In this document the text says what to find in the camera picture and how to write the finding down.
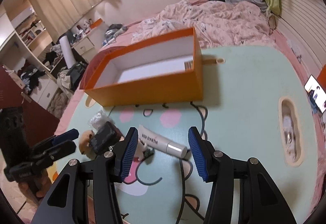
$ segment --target cartoon drawing on table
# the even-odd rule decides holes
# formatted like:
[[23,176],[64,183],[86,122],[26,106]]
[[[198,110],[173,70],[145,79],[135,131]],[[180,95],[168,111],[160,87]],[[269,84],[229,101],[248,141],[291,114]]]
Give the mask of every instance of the cartoon drawing on table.
[[[193,125],[207,139],[207,115],[206,107],[193,103],[115,107],[110,113],[124,135],[131,126],[143,125],[188,147],[188,129]],[[131,224],[202,223],[211,184],[203,182],[193,165],[190,152],[179,159],[155,150],[141,161],[134,160],[124,183],[116,185],[120,211],[129,213],[125,220]]]

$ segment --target orange box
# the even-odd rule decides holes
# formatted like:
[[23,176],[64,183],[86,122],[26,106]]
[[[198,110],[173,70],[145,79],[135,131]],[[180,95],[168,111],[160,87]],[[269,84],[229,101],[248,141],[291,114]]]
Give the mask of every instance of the orange box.
[[202,53],[194,28],[107,54],[85,92],[102,106],[203,99]]

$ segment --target white slatted panel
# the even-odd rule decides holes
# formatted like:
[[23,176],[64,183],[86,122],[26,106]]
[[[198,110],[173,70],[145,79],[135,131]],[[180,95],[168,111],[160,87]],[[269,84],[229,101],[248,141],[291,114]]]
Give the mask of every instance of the white slatted panel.
[[316,66],[326,64],[326,5],[322,0],[281,0],[280,22],[304,40]]

